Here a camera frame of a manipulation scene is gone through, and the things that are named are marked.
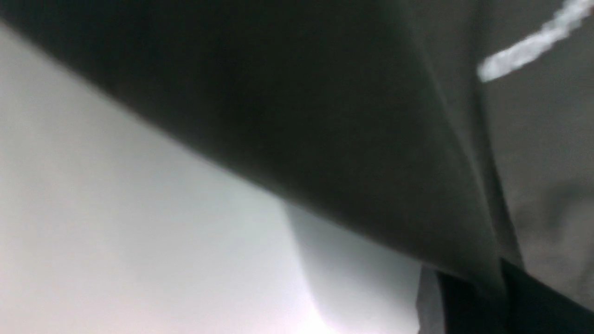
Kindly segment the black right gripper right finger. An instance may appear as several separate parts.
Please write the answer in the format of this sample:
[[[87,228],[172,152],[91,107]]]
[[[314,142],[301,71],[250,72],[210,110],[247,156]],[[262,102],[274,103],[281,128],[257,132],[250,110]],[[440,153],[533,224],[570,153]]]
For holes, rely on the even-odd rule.
[[[510,334],[592,334],[594,314],[521,268],[502,260]]]

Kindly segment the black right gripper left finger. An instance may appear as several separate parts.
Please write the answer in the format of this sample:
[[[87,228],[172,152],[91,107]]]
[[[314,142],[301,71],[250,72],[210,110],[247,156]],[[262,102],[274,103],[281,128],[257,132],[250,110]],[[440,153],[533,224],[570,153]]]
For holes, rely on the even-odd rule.
[[[506,334],[503,323],[470,283],[437,274],[445,334]]]

